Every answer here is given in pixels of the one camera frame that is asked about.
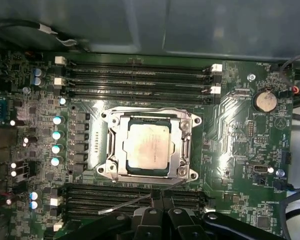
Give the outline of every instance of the mounting screw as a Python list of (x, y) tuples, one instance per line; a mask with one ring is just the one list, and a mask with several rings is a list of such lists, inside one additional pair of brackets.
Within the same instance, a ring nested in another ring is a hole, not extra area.
[(187, 130), (189, 130), (189, 127), (190, 127), (190, 123), (189, 123), (188, 121), (182, 121), (182, 122), (180, 123), (180, 128), (181, 128), (182, 130), (187, 131)]
[(185, 167), (179, 167), (177, 174), (180, 177), (184, 177), (185, 175), (187, 175), (187, 169)]
[(180, 213), (182, 213), (182, 210), (179, 209), (179, 208), (177, 208), (177, 209), (173, 210), (173, 212), (174, 212), (175, 214), (180, 214)]
[(285, 173), (285, 171), (284, 171), (283, 169), (278, 169), (278, 170), (275, 172), (275, 175), (276, 175), (277, 177), (282, 178), (282, 177), (284, 177), (284, 176), (286, 175), (286, 173)]
[(254, 81), (254, 80), (256, 80), (256, 75), (250, 73), (250, 74), (248, 75), (247, 79), (248, 79), (248, 81), (250, 81), (250, 82), (251, 82), (251, 81)]
[(117, 220), (123, 220), (123, 219), (125, 219), (125, 217), (122, 216), (122, 215), (120, 215), (120, 216), (117, 216), (116, 219), (117, 219)]
[(214, 213), (210, 213), (210, 214), (208, 215), (208, 218), (211, 219), (211, 220), (216, 220), (218, 217), (217, 217), (217, 215), (215, 215)]

